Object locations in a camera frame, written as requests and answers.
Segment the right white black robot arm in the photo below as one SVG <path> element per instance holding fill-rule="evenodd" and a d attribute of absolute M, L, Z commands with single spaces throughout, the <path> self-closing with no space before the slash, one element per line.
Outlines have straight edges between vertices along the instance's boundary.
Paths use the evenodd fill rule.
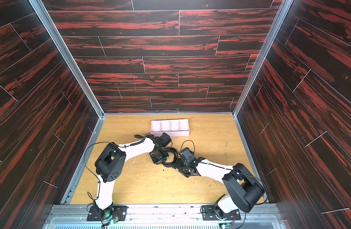
<path fill-rule="evenodd" d="M 249 213 L 265 193 L 262 183 L 240 163 L 225 166 L 200 157 L 189 163 L 177 159 L 172 168 L 185 177 L 208 177 L 223 183 L 228 194 L 216 202 L 215 211 L 218 213 L 227 214 L 234 210 Z"/>

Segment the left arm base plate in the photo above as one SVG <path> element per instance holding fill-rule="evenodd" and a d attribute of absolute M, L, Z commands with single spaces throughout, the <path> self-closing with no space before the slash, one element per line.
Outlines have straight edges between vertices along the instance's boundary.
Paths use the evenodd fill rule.
<path fill-rule="evenodd" d="M 87 221 L 109 222 L 125 221 L 128 206 L 111 205 L 104 210 L 101 210 L 97 205 L 90 207 Z"/>

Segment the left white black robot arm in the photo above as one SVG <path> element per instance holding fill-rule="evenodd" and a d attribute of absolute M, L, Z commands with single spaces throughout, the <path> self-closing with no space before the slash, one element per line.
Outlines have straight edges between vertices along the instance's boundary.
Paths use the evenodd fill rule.
<path fill-rule="evenodd" d="M 128 144 L 108 143 L 95 162 L 99 179 L 95 202 L 99 209 L 104 210 L 112 205 L 115 180 L 121 175 L 127 160 L 142 154 L 149 154 L 155 156 L 154 164 L 162 163 L 168 157 L 165 151 L 171 142 L 171 138 L 163 134 L 161 137 L 147 135 L 137 142 Z"/>

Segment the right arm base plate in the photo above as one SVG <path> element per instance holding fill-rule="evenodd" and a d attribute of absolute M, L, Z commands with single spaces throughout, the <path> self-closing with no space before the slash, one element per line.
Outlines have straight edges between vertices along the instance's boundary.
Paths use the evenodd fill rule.
<path fill-rule="evenodd" d="M 230 213 L 225 213 L 216 205 L 202 205 L 200 212 L 204 221 L 241 220 L 239 210 L 233 210 Z"/>

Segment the pink divided storage box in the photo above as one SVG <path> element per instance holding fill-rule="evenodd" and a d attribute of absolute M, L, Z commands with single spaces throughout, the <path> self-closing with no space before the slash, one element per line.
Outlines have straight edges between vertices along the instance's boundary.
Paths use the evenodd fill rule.
<path fill-rule="evenodd" d="M 189 136 L 189 120 L 153 120 L 151 121 L 150 133 L 154 136 L 161 136 L 163 133 L 166 133 L 170 137 Z"/>

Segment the black leather belt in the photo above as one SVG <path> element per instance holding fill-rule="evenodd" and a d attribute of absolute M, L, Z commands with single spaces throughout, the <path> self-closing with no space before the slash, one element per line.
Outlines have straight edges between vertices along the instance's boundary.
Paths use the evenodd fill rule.
<path fill-rule="evenodd" d="M 166 168 L 172 168 L 178 159 L 178 152 L 175 148 L 169 148 L 165 152 L 168 154 L 168 156 L 167 159 L 162 162 L 162 165 Z"/>

